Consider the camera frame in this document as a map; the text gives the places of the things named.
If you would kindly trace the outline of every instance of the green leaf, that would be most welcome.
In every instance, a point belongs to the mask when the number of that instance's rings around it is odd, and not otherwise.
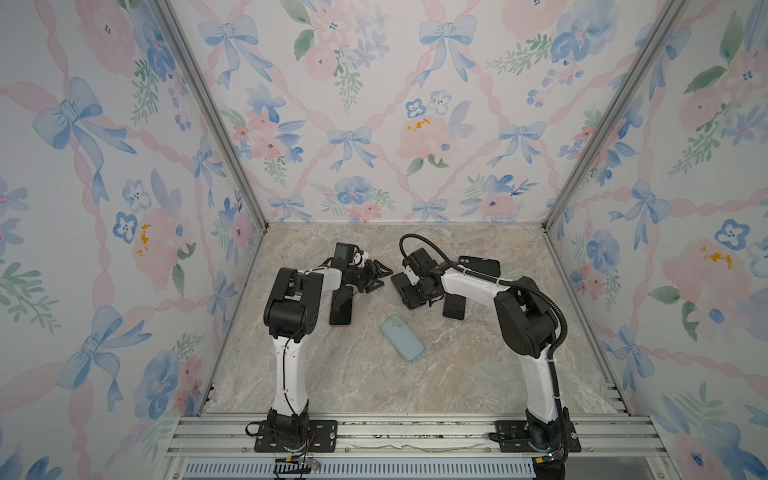
[[[14,273],[16,273],[16,270],[20,269],[22,265],[19,262],[14,262],[8,265],[5,268],[5,273],[3,273],[3,276],[11,276]]]
[[[296,57],[296,61],[299,61],[314,44],[314,30],[308,29],[299,33],[299,36],[296,37],[296,41],[293,43],[293,55]]]
[[[730,15],[728,26],[725,27],[725,33],[723,33],[723,40],[720,41],[720,56],[725,58],[730,64],[736,52],[741,47],[741,42],[744,39],[744,27],[741,23],[741,18],[736,15],[734,11]]]
[[[696,91],[700,88],[706,88],[714,84],[723,74],[727,71],[725,67],[720,65],[712,67],[708,70],[702,71],[688,84],[687,88],[683,92],[684,94]]]
[[[187,243],[187,250],[189,250],[188,253],[185,253],[184,250],[181,248],[176,252],[177,257],[179,257],[179,260],[186,260],[189,257],[192,257],[192,253],[194,253],[194,249],[197,247],[197,243],[192,243],[191,245]]]
[[[423,158],[414,158],[411,161],[411,164],[408,166],[408,171],[406,171],[406,177],[410,177],[417,171],[421,170],[424,166],[424,159]]]
[[[176,290],[179,292],[179,295],[184,298],[184,269],[182,269],[181,265],[178,263],[174,266],[172,277],[174,278]]]
[[[671,305],[677,303],[680,299],[680,292],[675,287],[666,285],[654,288],[648,292],[648,296],[662,303],[666,303],[667,305]]]
[[[310,25],[310,15],[306,12],[304,5],[301,5],[300,0],[280,0],[280,3],[294,22]]]
[[[699,323],[688,321],[688,316],[694,310],[697,310],[696,305],[694,305],[694,303],[690,300],[688,300],[686,303],[683,303],[683,328],[685,329],[688,336],[694,339],[694,342],[697,342],[698,335],[696,334],[696,327],[699,326]]]

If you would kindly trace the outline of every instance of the pink flower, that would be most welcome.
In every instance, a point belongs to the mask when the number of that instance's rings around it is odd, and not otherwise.
[[[349,44],[349,30],[352,22],[349,13],[345,12],[338,2],[322,5],[319,12],[310,12],[310,21],[315,30],[315,41],[319,44],[331,44],[343,47]]]
[[[195,383],[195,375],[200,371],[201,366],[203,366],[203,360],[198,359],[197,355],[190,355],[190,358],[181,366],[179,385],[187,389],[191,388]]]
[[[581,278],[583,279],[582,282],[584,284],[584,289],[581,291],[581,295],[584,295],[584,292],[589,290],[592,300],[597,300],[598,297],[603,294],[603,276],[600,275],[599,272],[594,271],[591,263],[586,262],[581,264],[579,273],[581,273]]]
[[[80,36],[96,61],[109,72],[132,77],[136,42],[127,12],[117,2],[75,0]]]
[[[682,433],[674,437],[674,457],[686,480],[722,480],[730,478],[723,463],[696,437]]]
[[[270,121],[270,113],[266,108],[260,114],[251,110],[248,112],[248,116],[251,118],[248,121],[248,128],[250,130],[260,132],[261,134],[277,133],[277,124]]]
[[[237,125],[233,127],[235,129],[235,133],[232,134],[232,138],[236,142],[240,142],[241,138],[245,138],[246,140],[250,140],[250,137],[248,136],[248,129],[243,127],[242,125]]]
[[[697,90],[680,107],[680,124],[688,129],[706,124],[720,110],[722,100],[723,93],[716,88]]]
[[[447,153],[450,149],[450,143],[448,123],[441,118],[427,115],[404,123],[402,130],[400,130],[398,154],[408,161],[414,158],[426,160],[430,154],[442,155]]]
[[[368,223],[372,218],[382,217],[382,208],[373,202],[366,202],[363,205],[355,205],[347,210],[349,218],[358,220],[360,223]]]
[[[522,43],[540,31],[550,30],[549,27],[562,16],[567,6],[568,0],[505,2],[502,7],[502,22]]]
[[[740,50],[730,61],[729,71],[720,79],[720,90],[735,104],[743,104],[752,92],[766,86],[768,53],[765,45],[752,51]]]
[[[508,217],[515,212],[515,199],[509,194],[489,195],[480,204],[480,211],[486,217]]]
[[[250,153],[253,155],[253,158],[276,161],[284,153],[284,148],[283,144],[272,133],[254,134]]]
[[[333,49],[325,44],[318,44],[310,48],[306,53],[304,68],[315,80],[328,80],[333,77],[336,71],[336,54]]]
[[[162,208],[153,208],[141,218],[131,255],[136,269],[146,273],[155,290],[165,290],[170,272],[178,263],[177,224]]]
[[[677,258],[665,260],[662,270],[680,298],[696,306],[688,321],[698,322],[697,335],[735,342],[732,330],[747,325],[736,307],[752,291],[752,279],[739,257],[722,245],[701,239],[686,245]]]
[[[250,231],[253,229],[248,215],[240,213],[235,216],[232,222],[232,239],[238,247],[245,247],[250,238]]]
[[[188,398],[190,398],[189,387],[186,387],[183,383],[180,383],[179,388],[177,388],[174,392],[174,404],[171,406],[170,410],[172,412],[183,412]]]
[[[574,140],[581,140],[584,143],[587,143],[589,139],[592,138],[592,134],[594,134],[594,127],[582,127],[581,133],[576,135]]]

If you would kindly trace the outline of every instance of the smartphone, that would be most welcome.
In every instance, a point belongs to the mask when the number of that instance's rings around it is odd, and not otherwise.
[[[491,275],[491,276],[501,276],[502,275],[502,265],[498,262],[498,260],[491,260],[489,258],[481,258],[481,257],[468,257],[466,255],[461,255],[458,258],[458,262],[469,268],[470,270],[474,270],[475,272],[484,273],[485,275]]]
[[[408,363],[418,359],[427,351],[424,342],[416,336],[411,327],[408,326],[408,323],[400,315],[389,317],[381,324],[380,329],[387,340],[395,347],[395,350]]]
[[[331,296],[331,326],[349,326],[352,323],[352,297],[351,286],[343,286],[333,291]]]

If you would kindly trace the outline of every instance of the blue bow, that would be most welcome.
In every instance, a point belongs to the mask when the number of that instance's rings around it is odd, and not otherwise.
[[[100,198],[109,201],[107,190],[104,188],[104,181],[101,179],[104,155],[94,138],[80,128],[77,122],[80,122],[80,125],[86,127],[92,134],[118,150],[127,151],[130,154],[136,153],[136,150],[123,142],[126,134],[124,128],[99,127],[85,120],[88,117],[97,117],[101,113],[101,104],[99,104],[91,87],[82,78],[75,77],[69,82],[68,98],[63,100],[58,108],[44,109],[32,122],[32,127],[38,132],[38,135],[56,150],[61,150],[67,146],[69,131],[74,131],[74,137],[78,139],[83,150],[96,167],[91,189],[93,190],[94,203],[97,205]]]
[[[637,367],[637,374],[643,378],[653,375],[656,371],[654,364],[645,355],[643,355],[640,352],[640,348],[635,345],[634,335],[632,335],[632,331],[629,330],[628,326],[625,325],[619,329],[619,338],[621,338],[621,342],[626,346],[614,350],[606,342],[600,341],[603,346],[603,350],[613,353],[614,356],[619,360],[626,359],[631,353],[632,359],[634,359],[634,365]],[[623,385],[625,389],[629,386],[631,389],[637,391],[634,386],[632,365],[633,363],[628,360],[627,365],[624,367]]]
[[[645,25],[640,29],[640,33],[637,34],[637,38],[634,41],[634,46],[643,48],[648,42],[650,37],[650,30],[653,28],[653,24]],[[690,28],[681,28],[674,32],[670,37],[667,44],[664,46],[664,51],[667,53],[667,57],[670,60],[674,60],[680,54],[680,51],[685,48],[688,40],[690,39]],[[664,80],[664,70],[661,64],[661,56],[654,66],[654,71],[650,75],[650,85],[648,90],[648,100],[654,99],[654,92],[656,87],[665,87],[667,82]]]
[[[262,77],[272,81],[270,74],[266,72],[268,68],[272,67],[271,63],[258,58],[239,43],[232,45],[233,42],[230,40],[243,41],[251,45],[259,44],[259,35],[256,32],[256,24],[253,23],[251,17],[241,15],[237,17],[237,20],[234,22],[222,25],[219,25],[216,22],[202,22],[197,26],[197,29],[200,30],[200,34],[203,35],[203,40],[211,47],[220,44],[222,41],[224,42],[224,50],[227,52],[227,59],[230,61],[230,69],[223,71],[221,75],[219,75],[219,80],[217,82],[219,85],[224,85],[226,88],[230,87],[230,76],[232,75],[232,72],[240,68],[240,56],[238,56],[237,51],[240,51],[246,61],[250,63],[250,66],[253,67],[255,71],[259,72]]]
[[[608,212],[611,215],[611,221],[619,218],[626,218],[627,220],[633,220],[637,215],[640,215],[640,220],[637,222],[637,229],[634,231],[634,249],[637,250],[637,245],[640,244],[640,240],[643,243],[648,244],[648,233],[646,231],[646,217],[650,214],[650,219],[654,223],[661,222],[672,211],[672,205],[666,201],[656,198],[650,191],[650,187],[643,180],[638,180],[632,187],[632,196],[637,198],[639,202],[632,207],[627,213],[613,211]]]
[[[435,222],[447,222],[448,219],[437,212],[445,211],[448,206],[446,199],[437,200],[436,202],[413,202],[411,204],[411,210],[414,212],[422,212],[422,219],[419,222],[426,222],[429,219],[429,215],[435,219]]]
[[[442,24],[440,22],[430,21],[424,22],[419,27],[419,38],[422,41],[422,45],[429,45],[439,41],[437,49],[435,50],[435,61],[432,63],[432,68],[424,70],[418,74],[413,80],[413,83],[418,83],[419,87],[424,86],[424,82],[427,81],[429,74],[432,71],[442,67],[445,62],[445,39],[453,40],[448,42],[448,49],[451,51],[451,59],[453,60],[453,66],[456,68],[458,75],[467,81],[467,68],[475,66],[473,61],[466,58],[460,51],[456,41],[464,45],[472,43],[472,39],[475,37],[475,29],[478,26],[478,21],[474,15],[467,15],[461,17],[456,23]]]
[[[305,214],[299,210],[304,207],[304,198],[301,195],[293,195],[291,198],[271,197],[267,198],[266,201],[272,207],[283,208],[283,218],[279,219],[278,222],[282,223],[286,218],[290,218],[291,212],[295,213],[301,220],[304,220],[307,223],[310,222],[312,215]]]
[[[214,193],[211,190],[214,187],[214,179],[211,178],[210,172],[213,171],[219,177],[226,177],[221,170],[222,162],[217,164],[211,162],[209,158],[214,155],[214,151],[210,149],[208,139],[204,136],[200,138],[200,150],[197,151],[197,155],[190,159],[190,172],[195,178],[200,178],[200,173],[203,174],[205,180],[208,182],[208,207],[214,205]]]
[[[355,131],[341,131],[331,130],[328,132],[328,141],[331,145],[344,144],[344,157],[341,160],[333,162],[331,168],[339,171],[341,164],[352,158],[352,148],[355,148],[357,154],[362,158],[362,161],[366,162],[369,167],[373,168],[373,160],[377,158],[376,155],[370,154],[363,150],[359,144],[367,145],[371,143],[371,129],[368,127],[360,127]]]
[[[56,385],[63,389],[74,390],[85,382],[88,373],[91,371],[91,360],[104,369],[112,376],[112,384],[107,394],[107,407],[111,412],[114,403],[122,400],[118,387],[118,372],[120,371],[120,360],[113,353],[96,353],[100,348],[116,349],[123,346],[136,345],[152,336],[151,333],[141,333],[144,328],[144,321],[141,320],[133,329],[119,336],[116,339],[107,340],[115,330],[120,328],[123,318],[120,313],[109,305],[105,305],[97,310],[91,324],[91,335],[85,339],[80,352],[69,357],[64,364],[61,373],[56,379]]]
[[[523,157],[525,157],[525,160],[527,160],[528,163],[532,163],[531,155],[538,155],[539,151],[533,148],[531,145],[528,145],[528,140],[526,140],[526,138],[538,140],[544,134],[544,129],[546,127],[547,124],[543,121],[537,121],[530,127],[505,125],[501,130],[498,131],[498,137],[502,140],[508,140],[511,138],[512,141],[509,142],[507,151],[504,152],[503,155],[493,157],[488,162],[488,165],[494,167],[499,161],[501,161],[502,158],[507,157],[508,155],[512,155],[515,150],[518,149],[518,143],[520,144],[520,150],[523,152]]]

